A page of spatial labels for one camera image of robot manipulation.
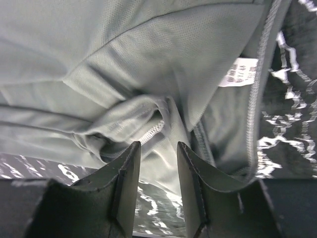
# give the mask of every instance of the white clothing tag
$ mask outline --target white clothing tag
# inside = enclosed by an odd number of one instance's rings
[[[254,83],[258,59],[237,58],[219,87],[240,87]]]

